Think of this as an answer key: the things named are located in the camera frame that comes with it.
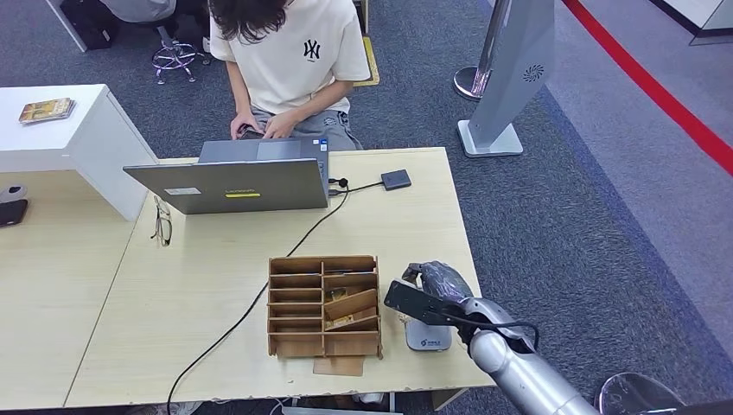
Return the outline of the person's right hand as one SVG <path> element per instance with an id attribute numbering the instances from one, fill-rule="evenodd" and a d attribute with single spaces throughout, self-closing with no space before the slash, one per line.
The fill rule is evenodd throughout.
<path id="1" fill-rule="evenodd" d="M 238 112 L 230 123 L 230 136 L 237 139 L 260 139 L 265 132 L 251 112 Z"/>

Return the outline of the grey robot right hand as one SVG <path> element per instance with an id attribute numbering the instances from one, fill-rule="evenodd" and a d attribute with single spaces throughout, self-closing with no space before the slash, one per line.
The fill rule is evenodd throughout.
<path id="1" fill-rule="evenodd" d="M 470 286 L 458 271 L 437 260 L 410 263 L 401 279 L 444 301 L 460 303 L 474 296 Z"/>

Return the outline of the person's left hand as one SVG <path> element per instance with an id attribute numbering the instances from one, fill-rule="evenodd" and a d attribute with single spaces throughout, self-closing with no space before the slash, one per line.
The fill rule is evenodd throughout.
<path id="1" fill-rule="evenodd" d="M 295 111 L 274 115 L 266 123 L 264 138 L 287 138 L 298 123 L 299 117 Z"/>

